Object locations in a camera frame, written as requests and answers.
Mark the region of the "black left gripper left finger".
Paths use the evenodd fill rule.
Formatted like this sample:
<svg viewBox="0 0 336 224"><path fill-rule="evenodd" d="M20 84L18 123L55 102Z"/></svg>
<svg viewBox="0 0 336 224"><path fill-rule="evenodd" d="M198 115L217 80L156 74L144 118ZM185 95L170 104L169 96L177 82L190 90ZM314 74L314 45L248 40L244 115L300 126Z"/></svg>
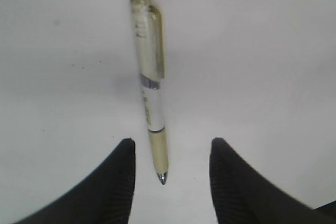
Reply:
<svg viewBox="0 0 336 224"><path fill-rule="evenodd" d="M135 142L126 138L79 184L19 223L128 223L135 171Z"/></svg>

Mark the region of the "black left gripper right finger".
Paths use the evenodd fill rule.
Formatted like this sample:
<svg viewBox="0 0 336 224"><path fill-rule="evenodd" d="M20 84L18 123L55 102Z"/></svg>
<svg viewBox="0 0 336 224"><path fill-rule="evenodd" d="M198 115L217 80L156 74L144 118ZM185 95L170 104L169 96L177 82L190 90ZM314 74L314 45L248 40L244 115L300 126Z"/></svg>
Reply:
<svg viewBox="0 0 336 224"><path fill-rule="evenodd" d="M211 143L209 178L218 223L335 223L269 182L222 138Z"/></svg>

